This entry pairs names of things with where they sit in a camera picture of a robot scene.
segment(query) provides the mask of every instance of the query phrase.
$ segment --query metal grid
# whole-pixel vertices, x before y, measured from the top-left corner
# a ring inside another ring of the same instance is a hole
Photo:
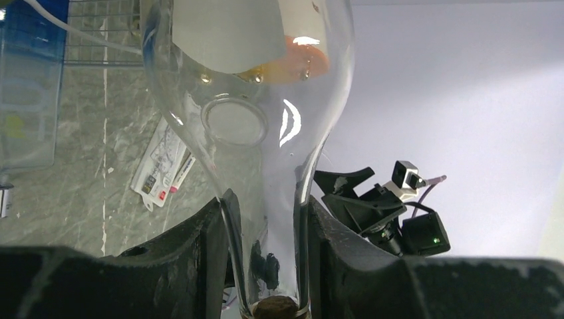
[[[70,0],[68,24],[109,42],[141,46],[139,0]],[[67,33],[65,67],[142,68],[143,62],[140,55]]]

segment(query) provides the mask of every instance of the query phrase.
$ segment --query orange object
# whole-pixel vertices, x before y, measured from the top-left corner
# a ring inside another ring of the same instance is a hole
[[[329,59],[315,46],[301,44],[297,38],[286,36],[286,48],[284,57],[239,73],[238,76],[268,84],[288,84],[329,71]]]

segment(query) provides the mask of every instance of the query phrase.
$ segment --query transparent glass vessel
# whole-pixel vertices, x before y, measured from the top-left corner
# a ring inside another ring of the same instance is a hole
[[[241,314],[307,315],[312,173],[353,75],[348,0],[161,0],[143,54],[163,115],[204,166]]]

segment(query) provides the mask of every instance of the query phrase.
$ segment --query metal wire basket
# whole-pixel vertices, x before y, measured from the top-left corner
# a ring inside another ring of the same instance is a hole
[[[141,47],[139,0],[70,0],[68,24],[110,42]],[[67,33],[65,67],[142,68],[140,55]]]

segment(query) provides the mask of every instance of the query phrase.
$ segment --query blue container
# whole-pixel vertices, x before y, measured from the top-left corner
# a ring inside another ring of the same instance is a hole
[[[66,22],[69,0],[39,0]],[[0,9],[0,174],[53,164],[67,32],[23,0]]]

